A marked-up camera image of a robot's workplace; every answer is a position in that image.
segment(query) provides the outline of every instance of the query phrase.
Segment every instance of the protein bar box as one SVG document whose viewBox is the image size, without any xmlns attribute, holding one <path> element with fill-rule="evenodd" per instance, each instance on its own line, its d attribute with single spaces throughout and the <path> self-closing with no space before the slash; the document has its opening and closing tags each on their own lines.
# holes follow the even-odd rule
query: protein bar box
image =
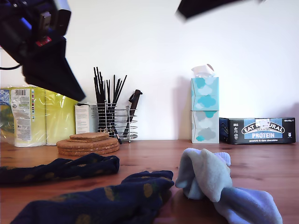
<svg viewBox="0 0 299 224">
<path fill-rule="evenodd" d="M 219 138 L 228 144 L 294 143 L 295 118 L 219 118 Z"/>
</svg>

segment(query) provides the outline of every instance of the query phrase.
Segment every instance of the black cable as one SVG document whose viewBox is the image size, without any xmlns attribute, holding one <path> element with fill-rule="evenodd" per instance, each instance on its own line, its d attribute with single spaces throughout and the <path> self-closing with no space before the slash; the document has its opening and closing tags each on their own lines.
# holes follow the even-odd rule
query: black cable
<svg viewBox="0 0 299 224">
<path fill-rule="evenodd" d="M 2 68 L 2 67 L 0 67 L 0 70 L 14 70 L 14 69 L 19 68 L 20 66 L 22 66 L 22 65 L 19 64 L 19 65 L 17 65 L 17 66 L 11 67 L 11 68 Z"/>
</svg>

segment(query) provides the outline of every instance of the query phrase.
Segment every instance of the wooden table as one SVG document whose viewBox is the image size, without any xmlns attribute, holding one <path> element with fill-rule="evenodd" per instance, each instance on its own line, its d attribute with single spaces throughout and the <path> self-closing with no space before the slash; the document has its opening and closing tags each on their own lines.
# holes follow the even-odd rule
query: wooden table
<svg viewBox="0 0 299 224">
<path fill-rule="evenodd" d="M 173 180 L 176 180 L 180 157 L 187 147 L 228 152 L 232 159 L 233 185 L 268 191 L 274 197 L 284 224 L 299 223 L 299 144 L 231 146 L 168 140 L 133 141 L 123 144 L 118 152 L 112 153 L 121 161 L 119 173 L 115 175 L 0 188 L 1 224 L 10 223 L 30 201 L 116 185 L 130 174 L 144 170 L 171 170 L 174 173 Z M 1 143 L 1 166 L 32 167 L 48 164 L 58 157 L 77 158 L 60 156 L 56 147 L 15 148 Z M 227 223 L 210 201 L 189 200 L 183 196 L 182 190 L 176 187 L 172 187 L 171 192 L 171 198 L 160 210 L 155 224 Z"/>
</svg>

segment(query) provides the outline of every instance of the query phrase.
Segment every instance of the yellow packaging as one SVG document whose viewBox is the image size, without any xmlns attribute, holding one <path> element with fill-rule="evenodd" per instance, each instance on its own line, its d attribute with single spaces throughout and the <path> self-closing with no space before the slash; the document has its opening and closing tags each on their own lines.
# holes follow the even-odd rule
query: yellow packaging
<svg viewBox="0 0 299 224">
<path fill-rule="evenodd" d="M 14 145 L 45 145 L 45 90 L 39 87 L 12 87 L 10 105 L 14 116 Z"/>
<path fill-rule="evenodd" d="M 45 92 L 47 145 L 55 146 L 58 141 L 68 139 L 70 135 L 76 133 L 77 101 L 49 90 Z"/>
</svg>

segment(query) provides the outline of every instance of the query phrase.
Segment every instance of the white wall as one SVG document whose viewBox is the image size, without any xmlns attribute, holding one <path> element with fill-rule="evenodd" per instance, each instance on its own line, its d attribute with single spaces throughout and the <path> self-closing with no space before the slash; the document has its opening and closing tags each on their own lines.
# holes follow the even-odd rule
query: white wall
<svg viewBox="0 0 299 224">
<path fill-rule="evenodd" d="M 104 78 L 128 75 L 119 102 L 143 92 L 139 139 L 188 139 L 191 68 L 210 63 L 221 116 L 295 116 L 299 124 L 299 1 L 245 1 L 187 23 L 175 15 L 179 3 L 69 1 L 66 56 L 86 101 L 95 102 L 93 66 Z M 2 56 L 2 66 L 11 64 Z M 2 72 L 1 85 L 25 84 L 19 73 Z"/>
</svg>

